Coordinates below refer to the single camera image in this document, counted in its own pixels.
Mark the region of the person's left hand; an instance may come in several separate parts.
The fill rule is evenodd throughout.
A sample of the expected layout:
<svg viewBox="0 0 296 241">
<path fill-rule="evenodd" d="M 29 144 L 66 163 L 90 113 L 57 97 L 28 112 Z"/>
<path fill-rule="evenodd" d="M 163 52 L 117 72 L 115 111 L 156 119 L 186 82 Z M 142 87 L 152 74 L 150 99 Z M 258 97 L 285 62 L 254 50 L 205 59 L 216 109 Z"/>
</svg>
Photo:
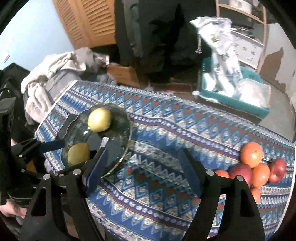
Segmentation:
<svg viewBox="0 0 296 241">
<path fill-rule="evenodd" d="M 5 205 L 0 206 L 1 213 L 6 217 L 21 217 L 25 218 L 27 208 L 19 207 L 12 200 L 7 200 Z"/>
</svg>

